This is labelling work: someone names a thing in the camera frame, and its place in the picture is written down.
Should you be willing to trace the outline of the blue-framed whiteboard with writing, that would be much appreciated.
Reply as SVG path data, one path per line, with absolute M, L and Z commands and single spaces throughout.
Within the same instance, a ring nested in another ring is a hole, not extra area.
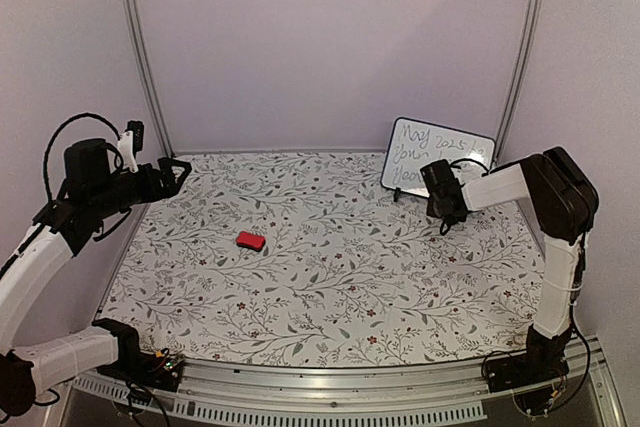
M 490 137 L 398 117 L 393 124 L 380 184 L 391 191 L 427 198 L 422 167 L 442 159 L 448 162 L 471 159 L 454 170 L 454 175 L 464 183 L 484 172 L 479 164 L 487 169 L 492 167 L 494 150 L 495 141 Z

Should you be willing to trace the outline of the red whiteboard eraser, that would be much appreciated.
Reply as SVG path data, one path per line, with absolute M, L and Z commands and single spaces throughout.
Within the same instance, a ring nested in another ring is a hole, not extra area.
M 241 248 L 260 252 L 266 245 L 264 236 L 241 231 L 236 237 L 236 245 Z

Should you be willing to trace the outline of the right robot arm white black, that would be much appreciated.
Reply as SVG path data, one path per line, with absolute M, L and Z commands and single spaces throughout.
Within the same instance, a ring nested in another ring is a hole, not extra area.
M 466 221 L 472 212 L 516 200 L 531 201 L 544 237 L 545 271 L 525 351 L 489 357 L 483 375 L 500 392 L 565 375 L 565 347 L 579 329 L 574 308 L 586 267 L 586 244 L 599 207 L 598 193 L 569 153 L 557 146 L 532 154 L 462 184 L 453 163 L 437 160 L 421 168 L 428 192 L 427 214 L 441 230 Z

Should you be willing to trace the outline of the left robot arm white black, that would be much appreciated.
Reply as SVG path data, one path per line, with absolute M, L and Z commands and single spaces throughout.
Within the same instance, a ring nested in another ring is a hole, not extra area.
M 55 385 L 92 369 L 124 381 L 135 396 L 178 388 L 181 367 L 143 352 L 138 331 L 116 320 L 98 319 L 80 332 L 39 345 L 14 342 L 55 275 L 90 241 L 108 236 L 106 219 L 180 192 L 190 163 L 164 157 L 156 166 L 135 166 L 136 147 L 135 142 L 113 146 L 100 138 L 68 147 L 58 195 L 34 217 L 1 269 L 1 410 L 6 418 L 25 414 Z

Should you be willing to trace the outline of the floral patterned table mat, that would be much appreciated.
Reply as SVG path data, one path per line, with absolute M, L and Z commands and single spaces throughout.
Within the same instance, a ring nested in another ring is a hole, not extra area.
M 419 364 L 518 350 L 544 262 L 514 204 L 446 235 L 398 202 L 380 153 L 194 156 L 151 206 L 101 313 L 148 350 L 296 367 Z M 236 245 L 241 231 L 265 247 Z

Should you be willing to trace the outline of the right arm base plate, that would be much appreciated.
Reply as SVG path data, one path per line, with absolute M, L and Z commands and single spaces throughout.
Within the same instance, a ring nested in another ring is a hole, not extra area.
M 542 365 L 534 364 L 522 352 L 492 351 L 481 363 L 481 376 L 491 393 L 527 387 L 569 374 L 569 366 L 561 355 Z

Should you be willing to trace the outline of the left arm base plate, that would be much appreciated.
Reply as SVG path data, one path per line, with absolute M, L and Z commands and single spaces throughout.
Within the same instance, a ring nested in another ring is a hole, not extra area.
M 117 380 L 136 382 L 144 387 L 177 392 L 182 380 L 185 357 L 168 349 L 156 353 L 134 352 L 120 355 L 108 365 L 97 367 L 99 374 Z

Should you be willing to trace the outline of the left aluminium frame post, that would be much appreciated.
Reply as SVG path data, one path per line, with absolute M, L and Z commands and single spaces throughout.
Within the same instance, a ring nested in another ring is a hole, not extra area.
M 142 19 L 137 0 L 122 0 L 124 16 L 129 30 L 139 79 L 160 148 L 165 156 L 174 157 L 165 116 L 162 112 L 159 93 L 154 79 L 151 61 L 144 38 Z

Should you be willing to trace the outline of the aluminium frame post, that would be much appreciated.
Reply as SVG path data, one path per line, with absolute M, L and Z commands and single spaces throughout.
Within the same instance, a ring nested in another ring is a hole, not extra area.
M 533 49 L 543 0 L 527 0 L 516 58 L 511 73 L 506 100 L 501 114 L 494 151 L 494 162 L 504 156 L 509 133 L 526 78 L 530 54 Z
M 137 0 L 122 0 L 124 16 L 129 30 L 139 79 L 160 148 L 165 156 L 174 157 L 165 116 L 162 112 L 159 93 L 154 79 L 151 61 L 144 38 L 142 19 Z

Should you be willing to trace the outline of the right aluminium frame post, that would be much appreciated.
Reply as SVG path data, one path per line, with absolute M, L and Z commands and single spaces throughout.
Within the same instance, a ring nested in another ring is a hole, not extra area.
M 527 0 L 516 58 L 511 73 L 506 100 L 501 114 L 494 151 L 494 162 L 504 156 L 509 133 L 526 78 L 530 54 L 533 49 L 543 0 Z

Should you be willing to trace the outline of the aluminium front rail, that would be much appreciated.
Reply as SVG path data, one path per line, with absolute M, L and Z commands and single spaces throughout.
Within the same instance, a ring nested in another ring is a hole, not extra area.
M 88 372 L 58 387 L 45 426 L 626 426 L 596 337 L 566 348 L 567 376 L 498 391 L 489 358 L 311 369 L 188 361 L 163 407 Z

